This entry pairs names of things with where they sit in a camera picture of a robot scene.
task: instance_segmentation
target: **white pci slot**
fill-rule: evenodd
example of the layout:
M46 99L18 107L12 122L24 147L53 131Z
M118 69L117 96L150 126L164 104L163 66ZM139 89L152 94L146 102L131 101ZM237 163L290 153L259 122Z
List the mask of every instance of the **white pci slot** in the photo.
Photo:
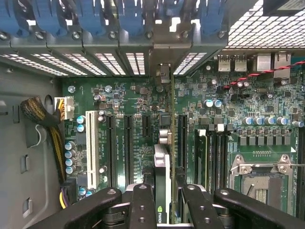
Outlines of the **white pci slot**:
M86 111L87 177L88 188L100 183L97 111Z

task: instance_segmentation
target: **blue capacitor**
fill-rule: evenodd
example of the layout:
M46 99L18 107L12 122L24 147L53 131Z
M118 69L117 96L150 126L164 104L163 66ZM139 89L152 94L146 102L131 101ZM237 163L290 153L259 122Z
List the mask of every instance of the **blue capacitor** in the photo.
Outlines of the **blue capacitor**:
M84 132L85 131L85 125L79 124L77 126L77 132Z

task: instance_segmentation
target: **cable bundle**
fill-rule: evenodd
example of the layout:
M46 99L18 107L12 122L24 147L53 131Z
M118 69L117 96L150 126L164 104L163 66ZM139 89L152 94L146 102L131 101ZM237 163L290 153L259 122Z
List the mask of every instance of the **cable bundle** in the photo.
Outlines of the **cable bundle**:
M61 99L56 104L54 114L48 113L43 107L40 97L29 98L21 103L21 110L23 114L32 122L39 124L47 130L51 137L59 182L62 183L66 179L63 141L58 124L64 119L64 103Z

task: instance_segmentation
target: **black connector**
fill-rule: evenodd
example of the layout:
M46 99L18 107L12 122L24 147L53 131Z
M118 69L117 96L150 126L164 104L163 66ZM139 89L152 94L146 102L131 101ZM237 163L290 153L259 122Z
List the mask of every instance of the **black connector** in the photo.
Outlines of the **black connector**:
M61 188L64 190L65 194L69 199L70 204L74 204L77 202L77 184L76 178L68 178L61 184Z

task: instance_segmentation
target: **white power connector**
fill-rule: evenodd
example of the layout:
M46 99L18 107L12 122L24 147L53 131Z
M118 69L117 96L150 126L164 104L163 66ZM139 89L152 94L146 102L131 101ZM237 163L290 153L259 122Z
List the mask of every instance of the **white power connector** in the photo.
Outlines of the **white power connector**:
M55 110L56 110L56 104L63 99L64 108L65 108L65 117L64 120L70 120L72 121L74 119L74 99L73 97L55 97Z

